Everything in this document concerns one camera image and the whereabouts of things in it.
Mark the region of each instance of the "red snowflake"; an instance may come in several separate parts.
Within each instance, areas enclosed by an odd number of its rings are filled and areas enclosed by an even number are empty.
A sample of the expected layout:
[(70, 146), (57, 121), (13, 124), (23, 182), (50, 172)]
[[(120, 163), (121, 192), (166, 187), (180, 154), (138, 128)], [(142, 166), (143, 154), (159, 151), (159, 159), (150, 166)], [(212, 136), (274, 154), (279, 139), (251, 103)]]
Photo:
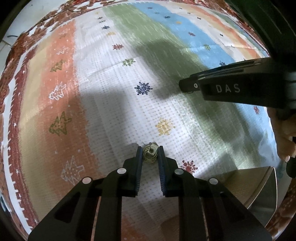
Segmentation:
[(193, 164), (193, 161), (191, 162), (185, 162), (184, 160), (183, 162), (183, 167), (182, 169), (184, 169), (185, 171), (192, 173), (195, 173), (195, 171), (198, 169), (197, 167), (195, 167), (195, 165)]
[(122, 49), (124, 46), (122, 44), (114, 44), (113, 45), (113, 50), (118, 50), (118, 49)]
[(258, 109), (258, 107), (257, 107), (257, 106), (254, 106), (254, 111), (255, 111), (256, 115), (258, 115), (258, 114), (259, 114), (259, 112), (260, 112), (260, 110)]

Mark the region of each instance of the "white tree pattern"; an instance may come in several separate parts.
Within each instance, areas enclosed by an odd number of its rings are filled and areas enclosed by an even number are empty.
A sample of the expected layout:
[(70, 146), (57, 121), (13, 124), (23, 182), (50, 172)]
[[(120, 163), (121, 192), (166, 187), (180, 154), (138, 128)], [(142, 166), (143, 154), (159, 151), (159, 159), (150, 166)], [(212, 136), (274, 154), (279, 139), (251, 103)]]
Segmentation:
[(66, 166), (61, 173), (61, 178), (75, 186), (81, 180), (80, 172), (82, 171), (84, 171), (84, 166), (77, 166), (75, 158), (72, 156), (71, 162), (66, 162)]
[(52, 91), (48, 98), (50, 98), (51, 100), (59, 100), (60, 98), (64, 97), (64, 93), (63, 90), (66, 88), (66, 84), (63, 85), (63, 82), (61, 82), (59, 85), (57, 85), (54, 89), (54, 91)]

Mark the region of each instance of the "tree pattern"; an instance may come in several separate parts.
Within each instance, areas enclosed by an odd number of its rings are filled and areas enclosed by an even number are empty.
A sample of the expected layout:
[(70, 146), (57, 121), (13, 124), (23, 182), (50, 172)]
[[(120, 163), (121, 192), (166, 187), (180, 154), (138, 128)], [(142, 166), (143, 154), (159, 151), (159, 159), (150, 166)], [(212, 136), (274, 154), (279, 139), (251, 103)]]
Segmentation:
[(48, 98), (50, 98), (51, 100), (59, 100), (60, 98), (64, 97), (64, 93), (63, 90), (66, 88), (66, 84), (63, 85), (63, 82), (61, 82), (59, 85), (57, 85), (54, 89), (54, 91), (52, 91)]
[(56, 72), (58, 69), (62, 70), (63, 63), (65, 63), (65, 61), (61, 59), (50, 69), (50, 72)]
[(66, 119), (65, 112), (63, 111), (60, 118), (57, 116), (54, 123), (50, 125), (49, 132), (52, 134), (57, 134), (59, 136), (60, 132), (67, 135), (66, 125), (72, 121), (72, 118)]
[(72, 156), (70, 163), (69, 161), (66, 162), (65, 168), (61, 173), (61, 178), (75, 186), (81, 179), (80, 172), (84, 170), (84, 165), (77, 166), (75, 158)]

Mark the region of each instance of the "yellow snowflake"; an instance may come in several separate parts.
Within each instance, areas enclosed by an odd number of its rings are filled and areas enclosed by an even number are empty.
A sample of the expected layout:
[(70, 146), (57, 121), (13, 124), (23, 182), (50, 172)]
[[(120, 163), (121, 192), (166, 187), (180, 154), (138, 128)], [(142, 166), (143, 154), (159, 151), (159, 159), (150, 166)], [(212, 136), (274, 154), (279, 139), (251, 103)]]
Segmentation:
[(170, 135), (170, 131), (172, 130), (172, 128), (176, 128), (171, 119), (166, 120), (166, 119), (162, 119), (160, 118), (160, 121), (158, 122), (158, 124), (155, 126), (158, 129), (159, 132), (159, 136), (161, 135)]
[(114, 33), (114, 32), (109, 32), (109, 33), (107, 33), (107, 36), (111, 36), (111, 35), (115, 35), (116, 33)]

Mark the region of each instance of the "metal screw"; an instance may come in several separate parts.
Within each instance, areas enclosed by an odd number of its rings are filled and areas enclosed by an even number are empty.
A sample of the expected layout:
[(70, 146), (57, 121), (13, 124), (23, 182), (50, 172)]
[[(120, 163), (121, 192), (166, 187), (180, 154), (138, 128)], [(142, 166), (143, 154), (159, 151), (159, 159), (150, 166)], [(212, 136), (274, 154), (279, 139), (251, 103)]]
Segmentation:
[(218, 184), (218, 180), (217, 180), (216, 178), (211, 178), (211, 179), (209, 180), (209, 182), (210, 182), (210, 184), (212, 184), (212, 185), (217, 185), (217, 184)]
[(83, 184), (89, 184), (91, 182), (91, 178), (90, 177), (85, 177), (83, 180), (82, 180), (82, 183)]
[(184, 171), (182, 169), (178, 168), (178, 169), (175, 170), (175, 173), (177, 175), (182, 175), (184, 173)]
[(126, 169), (125, 169), (125, 168), (119, 168), (119, 169), (117, 170), (117, 173), (118, 173), (118, 174), (125, 174), (125, 173), (126, 173)]

